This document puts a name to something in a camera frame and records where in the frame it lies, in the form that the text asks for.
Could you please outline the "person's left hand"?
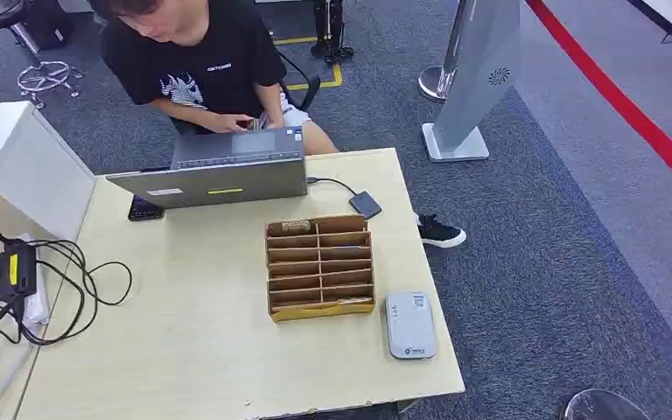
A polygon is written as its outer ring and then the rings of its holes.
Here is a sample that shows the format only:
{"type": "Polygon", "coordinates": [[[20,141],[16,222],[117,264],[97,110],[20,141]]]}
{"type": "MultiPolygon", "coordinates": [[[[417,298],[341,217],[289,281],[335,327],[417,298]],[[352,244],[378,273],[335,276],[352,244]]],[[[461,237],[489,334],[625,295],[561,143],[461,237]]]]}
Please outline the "person's left hand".
{"type": "Polygon", "coordinates": [[[259,123],[261,129],[282,128],[285,126],[284,113],[280,108],[264,110],[259,117],[259,123]]]}

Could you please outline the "person's right hand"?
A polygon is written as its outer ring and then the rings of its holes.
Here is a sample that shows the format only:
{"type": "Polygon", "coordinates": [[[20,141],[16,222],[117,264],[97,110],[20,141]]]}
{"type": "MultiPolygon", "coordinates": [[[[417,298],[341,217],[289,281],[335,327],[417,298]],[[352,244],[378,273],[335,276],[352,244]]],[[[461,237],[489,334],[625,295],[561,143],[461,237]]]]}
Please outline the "person's right hand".
{"type": "Polygon", "coordinates": [[[210,112],[202,126],[215,133],[245,132],[256,119],[249,115],[210,112]]]}

